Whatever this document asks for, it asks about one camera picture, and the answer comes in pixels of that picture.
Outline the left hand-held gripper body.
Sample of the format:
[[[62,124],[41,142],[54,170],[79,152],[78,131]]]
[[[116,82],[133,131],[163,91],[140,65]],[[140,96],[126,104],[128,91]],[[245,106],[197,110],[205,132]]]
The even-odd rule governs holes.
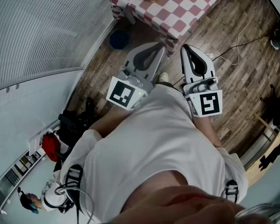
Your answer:
[[[134,110],[153,88],[153,82],[128,67],[121,67],[118,76],[111,79],[106,100],[125,110]]]

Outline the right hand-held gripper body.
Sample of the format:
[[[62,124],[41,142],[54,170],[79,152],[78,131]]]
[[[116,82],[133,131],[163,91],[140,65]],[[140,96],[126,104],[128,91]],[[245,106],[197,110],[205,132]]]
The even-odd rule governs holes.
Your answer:
[[[184,97],[193,116],[202,118],[222,113],[223,95],[217,83],[217,77],[210,77],[183,87]]]

